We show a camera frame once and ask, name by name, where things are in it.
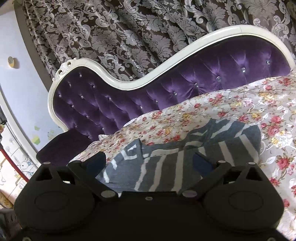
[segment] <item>bedroom wall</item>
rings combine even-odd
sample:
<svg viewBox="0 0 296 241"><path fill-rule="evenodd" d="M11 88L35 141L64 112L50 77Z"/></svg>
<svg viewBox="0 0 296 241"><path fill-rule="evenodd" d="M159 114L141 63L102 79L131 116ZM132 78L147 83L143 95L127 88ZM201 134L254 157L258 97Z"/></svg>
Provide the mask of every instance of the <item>bedroom wall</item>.
<svg viewBox="0 0 296 241"><path fill-rule="evenodd" d="M62 130L48 113L48 92L28 54L11 0L5 11L0 9L0 23L0 86L19 127L39 151ZM9 56L15 68L9 67Z"/></svg>

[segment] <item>white carved headboard frame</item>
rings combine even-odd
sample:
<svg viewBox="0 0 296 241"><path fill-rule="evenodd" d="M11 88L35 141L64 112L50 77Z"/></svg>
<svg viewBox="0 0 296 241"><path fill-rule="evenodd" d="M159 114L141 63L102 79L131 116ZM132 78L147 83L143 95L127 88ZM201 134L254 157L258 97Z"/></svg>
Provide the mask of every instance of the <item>white carved headboard frame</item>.
<svg viewBox="0 0 296 241"><path fill-rule="evenodd" d="M274 34L269 32L268 30L265 30L263 28L259 28L256 26L252 26L252 25L229 26L229 27L225 27L225 28L216 30L214 32L211 32L197 39L190 45L180 50L178 53L174 54L172 57L170 57L168 60L163 62L161 65L159 65L157 68L152 70L147 75L143 76L140 79L130 81L130 82L125 82L125 81L121 81L114 78L112 75L109 74L109 72L105 70L105 68L102 65L88 58L81 58L81 59L74 58L72 60L68 60L65 63L62 63L61 67L56 72L55 77L52 79L53 83L50 87L49 94L48 94L48 110L49 110L50 116L53 119L53 121L62 128L63 131L68 130L66 125L56 116L53 110L53 96L62 79L70 71L72 71L73 69L79 66L88 67L89 69L93 70L110 86L120 90L129 91L129 90L138 89L147 85L148 83L152 82L157 77L162 75L164 72L168 71L169 69L177 65L182 60L186 59L187 57L191 56L192 54L200 51L201 49L209 45L215 44L227 38L242 36L242 35L256 36L272 43L283 53L283 55L287 59L287 62L289 63L291 70L295 68L294 59L291 53L289 52L288 48L278 37L276 37Z"/></svg>

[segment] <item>screw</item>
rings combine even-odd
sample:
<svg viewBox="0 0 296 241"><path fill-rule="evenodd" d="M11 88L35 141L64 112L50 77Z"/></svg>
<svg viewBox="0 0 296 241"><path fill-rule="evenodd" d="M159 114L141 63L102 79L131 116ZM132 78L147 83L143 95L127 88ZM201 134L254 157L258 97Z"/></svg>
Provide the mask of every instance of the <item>screw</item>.
<svg viewBox="0 0 296 241"><path fill-rule="evenodd" d="M184 197L193 198L193 197L197 196L197 192L194 190L186 190L182 193L182 195Z"/></svg>
<svg viewBox="0 0 296 241"><path fill-rule="evenodd" d="M101 192L101 196L104 198L110 198L110 197L114 197L116 195L116 193L112 190L105 190Z"/></svg>

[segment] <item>striped clothing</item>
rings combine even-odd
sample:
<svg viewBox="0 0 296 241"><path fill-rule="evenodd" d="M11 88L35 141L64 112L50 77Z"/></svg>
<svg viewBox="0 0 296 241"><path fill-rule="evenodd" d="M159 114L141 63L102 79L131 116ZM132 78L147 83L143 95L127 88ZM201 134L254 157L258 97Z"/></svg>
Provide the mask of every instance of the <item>striped clothing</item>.
<svg viewBox="0 0 296 241"><path fill-rule="evenodd" d="M258 162L261 133L258 126L238 121L211 119L205 126L188 132L182 141L147 146L139 139L128 144L96 177L122 191L176 191L201 179L193 168L195 153L215 163L232 165Z"/></svg>

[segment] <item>damask curtain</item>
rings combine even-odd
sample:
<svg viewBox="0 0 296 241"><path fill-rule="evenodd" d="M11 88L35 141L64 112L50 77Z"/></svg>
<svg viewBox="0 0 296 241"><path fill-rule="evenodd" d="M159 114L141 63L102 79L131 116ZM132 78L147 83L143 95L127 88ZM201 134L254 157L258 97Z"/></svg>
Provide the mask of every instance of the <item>damask curtain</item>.
<svg viewBox="0 0 296 241"><path fill-rule="evenodd" d="M25 0L23 9L51 77L61 63L86 57L132 81L205 34L237 24L266 28L295 53L288 0Z"/></svg>

